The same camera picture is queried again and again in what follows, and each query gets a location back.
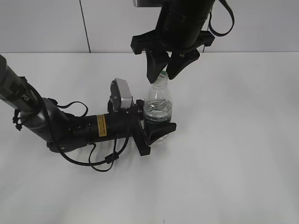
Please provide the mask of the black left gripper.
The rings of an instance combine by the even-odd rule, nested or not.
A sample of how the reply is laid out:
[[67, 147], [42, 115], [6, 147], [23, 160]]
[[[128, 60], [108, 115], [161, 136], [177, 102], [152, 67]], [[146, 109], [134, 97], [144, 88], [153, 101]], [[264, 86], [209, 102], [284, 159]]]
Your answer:
[[113, 111], [111, 102], [108, 102], [108, 113], [76, 117], [71, 120], [70, 130], [74, 137], [81, 138], [87, 143], [97, 143], [133, 137], [141, 156], [150, 154], [150, 146], [158, 139], [176, 131], [176, 123], [154, 124], [146, 137], [141, 125], [143, 120], [144, 101], [136, 100], [130, 108]]

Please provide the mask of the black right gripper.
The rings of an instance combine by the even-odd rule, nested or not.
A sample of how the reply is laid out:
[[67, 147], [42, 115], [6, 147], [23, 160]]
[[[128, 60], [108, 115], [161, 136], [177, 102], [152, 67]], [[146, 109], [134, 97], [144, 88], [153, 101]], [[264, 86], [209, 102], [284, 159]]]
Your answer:
[[132, 37], [131, 49], [138, 55], [146, 51], [147, 78], [156, 82], [160, 72], [173, 80], [200, 57], [197, 47], [211, 46], [214, 36], [202, 30], [213, 0], [164, 1], [154, 30]]

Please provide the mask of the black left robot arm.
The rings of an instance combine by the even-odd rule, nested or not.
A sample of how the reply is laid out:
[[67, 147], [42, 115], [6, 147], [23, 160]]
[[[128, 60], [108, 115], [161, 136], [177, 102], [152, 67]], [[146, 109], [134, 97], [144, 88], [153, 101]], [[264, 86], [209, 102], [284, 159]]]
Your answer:
[[111, 96], [107, 114], [75, 116], [63, 112], [69, 105], [58, 105], [51, 98], [38, 96], [30, 89], [26, 78], [17, 76], [0, 58], [0, 99], [14, 108], [13, 123], [18, 130], [23, 126], [46, 141], [54, 153], [71, 152], [89, 144], [133, 137], [141, 156], [150, 154], [150, 145], [174, 132], [176, 124], [169, 121], [151, 124], [143, 129], [144, 101], [133, 102], [126, 80], [116, 78], [110, 85]]

